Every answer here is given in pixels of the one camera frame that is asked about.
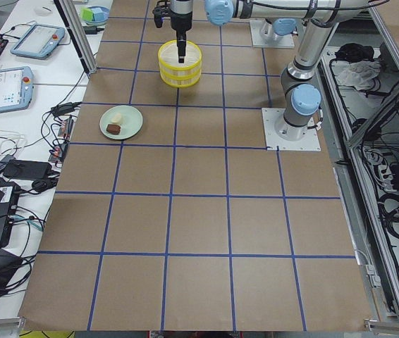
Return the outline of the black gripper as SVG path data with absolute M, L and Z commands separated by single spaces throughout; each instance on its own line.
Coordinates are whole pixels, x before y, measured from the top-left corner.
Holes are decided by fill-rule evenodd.
M 178 62 L 184 63 L 187 45 L 186 32 L 192 27 L 192 0 L 171 0 L 169 10 L 171 27 L 176 31 Z

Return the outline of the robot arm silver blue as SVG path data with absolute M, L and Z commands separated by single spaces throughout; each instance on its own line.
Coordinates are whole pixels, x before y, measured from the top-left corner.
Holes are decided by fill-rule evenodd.
M 338 3 L 328 1 L 205 1 L 209 22 L 222 26 L 232 18 L 302 19 L 305 33 L 294 59 L 281 76 L 286 109 L 274 123 L 276 134 L 288 141 L 302 139 L 311 117 L 319 110 L 321 94 L 309 83 L 333 31 L 329 18 Z
M 205 1 L 204 10 L 210 23 L 222 26 L 231 18 L 250 18 L 254 1 Z M 192 1 L 159 1 L 153 10 L 154 22 L 157 27 L 163 24 L 163 18 L 171 19 L 171 28 L 176 31 L 176 46 L 178 62 L 184 63 L 187 48 L 187 32 L 192 28 L 193 17 Z M 261 36 L 274 39 L 288 35 L 295 28 L 295 19 L 292 17 L 265 17 Z

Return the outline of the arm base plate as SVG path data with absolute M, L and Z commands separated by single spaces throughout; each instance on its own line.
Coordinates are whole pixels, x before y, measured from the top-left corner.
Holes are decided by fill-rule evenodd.
M 293 49 L 296 19 L 251 20 L 252 45 L 257 48 Z
M 266 149 L 272 151 L 321 151 L 313 117 L 303 127 L 284 120 L 284 108 L 263 108 L 262 120 Z

